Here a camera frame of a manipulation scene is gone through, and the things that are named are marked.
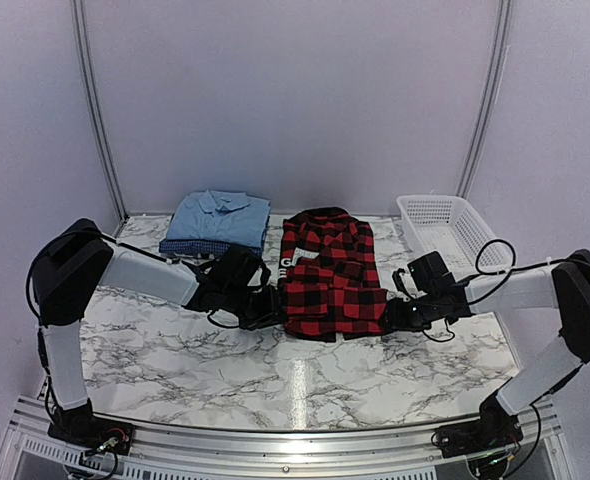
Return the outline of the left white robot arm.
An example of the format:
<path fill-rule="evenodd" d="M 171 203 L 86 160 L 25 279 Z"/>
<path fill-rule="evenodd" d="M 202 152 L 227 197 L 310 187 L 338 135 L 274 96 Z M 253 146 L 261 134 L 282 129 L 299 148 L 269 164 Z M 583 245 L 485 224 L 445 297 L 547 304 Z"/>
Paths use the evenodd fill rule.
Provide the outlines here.
<path fill-rule="evenodd" d="M 29 307 L 38 321 L 43 367 L 64 431 L 81 445 L 100 438 L 101 423 L 89 401 L 81 359 L 80 329 L 99 287 L 161 299 L 207 316 L 223 311 L 236 328 L 253 331 L 284 323 L 278 290 L 264 261 L 233 246 L 201 265 L 164 258 L 120 242 L 82 218 L 44 246 L 26 279 Z"/>

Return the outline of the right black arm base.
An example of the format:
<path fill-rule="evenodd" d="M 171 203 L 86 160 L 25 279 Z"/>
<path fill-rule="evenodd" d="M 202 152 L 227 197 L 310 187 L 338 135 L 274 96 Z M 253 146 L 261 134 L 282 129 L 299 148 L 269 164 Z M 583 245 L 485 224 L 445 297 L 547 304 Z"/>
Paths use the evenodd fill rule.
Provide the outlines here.
<path fill-rule="evenodd" d="M 509 415 L 494 392 L 479 407 L 479 418 L 438 427 L 431 443 L 444 458 L 517 445 L 524 438 L 517 415 Z"/>

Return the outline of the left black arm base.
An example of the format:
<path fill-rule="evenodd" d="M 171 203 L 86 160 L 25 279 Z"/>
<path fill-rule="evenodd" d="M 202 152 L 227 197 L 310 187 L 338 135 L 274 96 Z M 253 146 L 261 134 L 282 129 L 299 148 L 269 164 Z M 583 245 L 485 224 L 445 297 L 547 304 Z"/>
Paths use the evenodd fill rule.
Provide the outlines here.
<path fill-rule="evenodd" d="M 49 437 L 85 447 L 92 453 L 99 453 L 105 445 L 118 455 L 127 455 L 133 434 L 133 424 L 97 416 L 90 399 L 72 409 L 54 406 L 50 412 Z"/>

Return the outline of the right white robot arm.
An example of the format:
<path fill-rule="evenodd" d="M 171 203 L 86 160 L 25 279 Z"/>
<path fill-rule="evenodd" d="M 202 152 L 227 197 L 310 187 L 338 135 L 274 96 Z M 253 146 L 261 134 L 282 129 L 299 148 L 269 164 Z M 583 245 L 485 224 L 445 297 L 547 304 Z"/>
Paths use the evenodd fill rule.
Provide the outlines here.
<path fill-rule="evenodd" d="M 509 419 L 542 396 L 565 385 L 590 362 L 590 251 L 561 259 L 456 279 L 437 251 L 408 265 L 418 296 L 406 289 L 400 273 L 394 283 L 400 297 L 388 301 L 383 324 L 390 331 L 424 332 L 433 323 L 453 324 L 484 314 L 548 310 L 559 317 L 553 340 L 481 407 L 470 438 L 490 448 L 509 431 Z"/>

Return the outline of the red black plaid shirt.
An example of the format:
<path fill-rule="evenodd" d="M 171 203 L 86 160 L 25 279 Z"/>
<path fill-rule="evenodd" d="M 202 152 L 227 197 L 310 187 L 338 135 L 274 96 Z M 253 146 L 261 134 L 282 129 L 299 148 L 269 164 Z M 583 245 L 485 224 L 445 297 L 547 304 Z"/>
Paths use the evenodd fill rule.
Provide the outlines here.
<path fill-rule="evenodd" d="M 278 287 L 286 333 L 322 342 L 386 334 L 388 291 L 370 224 L 325 207 L 302 211 L 282 227 Z"/>

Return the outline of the white plastic basket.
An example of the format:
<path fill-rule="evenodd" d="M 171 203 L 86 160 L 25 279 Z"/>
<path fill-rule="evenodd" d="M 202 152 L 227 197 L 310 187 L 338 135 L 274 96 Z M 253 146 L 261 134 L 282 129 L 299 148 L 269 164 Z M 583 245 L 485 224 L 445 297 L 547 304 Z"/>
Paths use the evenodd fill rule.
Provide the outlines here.
<path fill-rule="evenodd" d="M 494 232 L 465 199 L 447 195 L 401 195 L 399 225 L 415 257 L 437 251 L 458 275 L 496 272 L 511 265 L 508 246 L 490 244 Z"/>

